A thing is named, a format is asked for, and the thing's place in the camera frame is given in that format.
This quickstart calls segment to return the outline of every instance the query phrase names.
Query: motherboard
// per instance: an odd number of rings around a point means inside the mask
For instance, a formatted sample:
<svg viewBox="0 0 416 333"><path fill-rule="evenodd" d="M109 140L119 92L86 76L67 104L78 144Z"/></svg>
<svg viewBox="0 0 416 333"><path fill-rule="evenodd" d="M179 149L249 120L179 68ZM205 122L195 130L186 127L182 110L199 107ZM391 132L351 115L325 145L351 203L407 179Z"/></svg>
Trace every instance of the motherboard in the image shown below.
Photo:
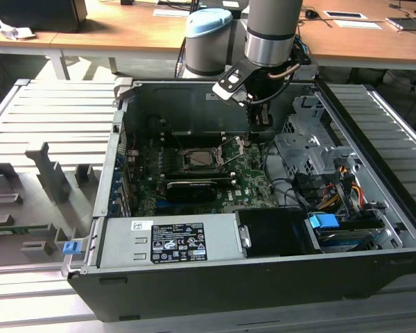
<svg viewBox="0 0 416 333"><path fill-rule="evenodd" d="M135 216L277 207L261 149L242 137L149 139L136 148Z"/></svg>

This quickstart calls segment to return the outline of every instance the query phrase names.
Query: floor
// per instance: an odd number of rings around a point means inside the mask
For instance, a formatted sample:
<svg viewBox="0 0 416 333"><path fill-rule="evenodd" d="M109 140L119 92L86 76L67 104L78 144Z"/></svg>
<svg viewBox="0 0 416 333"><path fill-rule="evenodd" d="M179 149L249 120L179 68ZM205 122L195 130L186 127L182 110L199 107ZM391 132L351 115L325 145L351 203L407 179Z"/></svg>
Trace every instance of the floor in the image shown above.
<svg viewBox="0 0 416 333"><path fill-rule="evenodd" d="M107 58L67 57L72 80L114 80ZM173 77L174 60L116 59L119 75L134 78ZM321 68L320 75L327 82L346 83L350 69ZM0 102L18 78L55 80L54 68L48 58L34 55L0 55ZM376 85L383 98L410 124L416 121L416 71L387 71L362 69L354 83Z"/></svg>

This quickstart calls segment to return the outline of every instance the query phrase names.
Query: warning label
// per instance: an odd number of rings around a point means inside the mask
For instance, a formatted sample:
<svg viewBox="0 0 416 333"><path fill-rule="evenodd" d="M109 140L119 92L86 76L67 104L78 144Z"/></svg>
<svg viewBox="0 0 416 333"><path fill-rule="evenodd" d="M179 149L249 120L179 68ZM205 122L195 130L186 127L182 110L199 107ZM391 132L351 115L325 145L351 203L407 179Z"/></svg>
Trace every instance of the warning label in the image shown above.
<svg viewBox="0 0 416 333"><path fill-rule="evenodd" d="M203 223L152 226L151 261L154 264L207 259Z"/></svg>

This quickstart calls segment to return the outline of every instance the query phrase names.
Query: blue plastic tab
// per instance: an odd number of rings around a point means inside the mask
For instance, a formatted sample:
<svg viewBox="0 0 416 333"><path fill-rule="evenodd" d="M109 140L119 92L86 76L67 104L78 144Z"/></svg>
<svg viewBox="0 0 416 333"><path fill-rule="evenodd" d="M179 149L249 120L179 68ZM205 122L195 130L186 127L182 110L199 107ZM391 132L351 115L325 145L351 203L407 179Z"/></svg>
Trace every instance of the blue plastic tab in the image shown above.
<svg viewBox="0 0 416 333"><path fill-rule="evenodd" d="M213 33L233 20L229 10L221 8L209 8L198 10L188 16L187 38L196 38Z"/></svg>
<svg viewBox="0 0 416 333"><path fill-rule="evenodd" d="M79 255L82 252L81 241L67 241L63 246L64 255Z"/></svg>
<svg viewBox="0 0 416 333"><path fill-rule="evenodd" d="M314 214L309 220L313 229L340 227L338 219L334 214Z"/></svg>

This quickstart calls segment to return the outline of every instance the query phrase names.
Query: desk surface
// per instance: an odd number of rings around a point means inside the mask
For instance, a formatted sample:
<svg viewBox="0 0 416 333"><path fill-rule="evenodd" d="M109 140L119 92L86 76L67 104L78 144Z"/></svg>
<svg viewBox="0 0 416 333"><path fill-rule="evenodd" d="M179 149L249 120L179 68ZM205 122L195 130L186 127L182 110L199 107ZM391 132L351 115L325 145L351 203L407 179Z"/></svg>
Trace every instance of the desk surface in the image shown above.
<svg viewBox="0 0 416 333"><path fill-rule="evenodd" d="M86 4L87 21L80 33L37 32L37 39L17 42L0 35L0 46L153 52L180 48L185 18L154 17L155 6L149 3L120 6L119 0L86 0ZM405 17L389 8L386 0L304 0L304 5L313 6L322 18L326 18L323 10L361 12L371 21ZM402 7L413 15L416 3L403 1ZM306 19L300 27L303 41L318 60L416 64L416 33L398 33L388 22L377 23L382 30L340 28L328 22L333 28L322 21Z"/></svg>
<svg viewBox="0 0 416 333"><path fill-rule="evenodd" d="M361 12L370 21L385 21L386 17L405 17L403 12L388 7L386 0L304 0L325 19L323 10ZM411 15L416 3L402 1L403 10ZM373 62L416 63L416 33L397 32L388 22L376 23L382 30L340 28L333 21L304 20L300 27L302 40L311 48L314 58L359 60Z"/></svg>
<svg viewBox="0 0 416 333"><path fill-rule="evenodd" d="M36 34L37 38L16 41L7 40L2 34L0 34L0 46L50 48L51 42L57 35L55 32L36 32Z"/></svg>
<svg viewBox="0 0 416 333"><path fill-rule="evenodd" d="M58 33L53 48L176 51L182 44L187 19L155 17L153 4L121 6L118 0L86 0L86 6L88 16L81 32Z"/></svg>

